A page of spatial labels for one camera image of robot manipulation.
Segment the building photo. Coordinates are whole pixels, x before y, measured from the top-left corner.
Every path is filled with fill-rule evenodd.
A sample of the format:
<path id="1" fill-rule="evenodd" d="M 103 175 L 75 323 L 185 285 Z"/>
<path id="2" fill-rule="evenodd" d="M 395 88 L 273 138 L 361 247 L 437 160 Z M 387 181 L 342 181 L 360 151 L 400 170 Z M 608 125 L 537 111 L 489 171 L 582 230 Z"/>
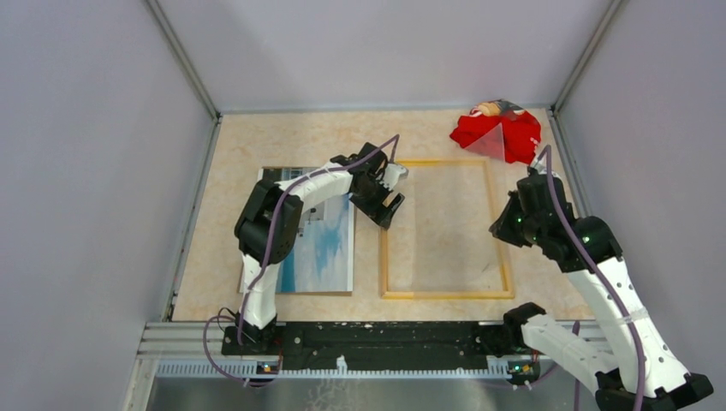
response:
<path id="1" fill-rule="evenodd" d="M 253 276 L 247 271 L 265 255 L 274 223 L 282 240 L 274 243 L 265 280 L 275 278 L 278 294 L 348 295 L 353 290 L 354 209 L 351 175 L 315 176 L 312 168 L 263 168 L 242 209 L 234 235 L 244 260 L 239 290 Z"/>

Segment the yellow wooden picture frame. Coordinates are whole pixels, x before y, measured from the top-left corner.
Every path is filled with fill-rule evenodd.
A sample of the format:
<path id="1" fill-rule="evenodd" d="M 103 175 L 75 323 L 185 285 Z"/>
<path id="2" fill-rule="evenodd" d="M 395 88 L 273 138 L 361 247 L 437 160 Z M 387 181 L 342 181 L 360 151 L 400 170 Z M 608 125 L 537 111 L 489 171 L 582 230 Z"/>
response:
<path id="1" fill-rule="evenodd" d="M 385 300 L 511 300 L 509 250 L 490 225 L 506 202 L 501 163 L 488 158 L 403 159 L 405 200 L 378 234 Z"/>

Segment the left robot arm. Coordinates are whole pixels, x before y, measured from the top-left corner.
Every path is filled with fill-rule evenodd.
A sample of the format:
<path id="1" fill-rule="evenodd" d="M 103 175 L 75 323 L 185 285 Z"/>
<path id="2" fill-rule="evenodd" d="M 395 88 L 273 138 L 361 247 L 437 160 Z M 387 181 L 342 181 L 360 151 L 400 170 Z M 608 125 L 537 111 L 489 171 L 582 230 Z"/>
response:
<path id="1" fill-rule="evenodd" d="M 234 227 L 242 257 L 234 342 L 255 354 L 273 346 L 279 265 L 293 251 L 304 212 L 346 196 L 378 227 L 388 229 L 405 200 L 396 186 L 408 173 L 383 147 L 367 142 L 359 152 L 335 156 L 296 178 L 257 181 Z"/>

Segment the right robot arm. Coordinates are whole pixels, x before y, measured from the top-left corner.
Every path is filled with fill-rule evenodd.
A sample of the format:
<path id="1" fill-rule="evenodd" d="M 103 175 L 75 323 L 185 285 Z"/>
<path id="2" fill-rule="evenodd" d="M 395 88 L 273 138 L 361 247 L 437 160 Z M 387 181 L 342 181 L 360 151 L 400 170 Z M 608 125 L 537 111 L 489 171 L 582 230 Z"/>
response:
<path id="1" fill-rule="evenodd" d="M 604 352 L 559 325 L 533 302 L 503 315 L 514 353 L 549 356 L 593 393 L 601 410 L 679 410 L 714 392 L 669 350 L 628 274 L 622 248 L 599 217 L 576 217 L 562 181 L 530 170 L 516 183 L 490 232 L 517 247 L 539 247 L 578 290 L 609 344 Z"/>

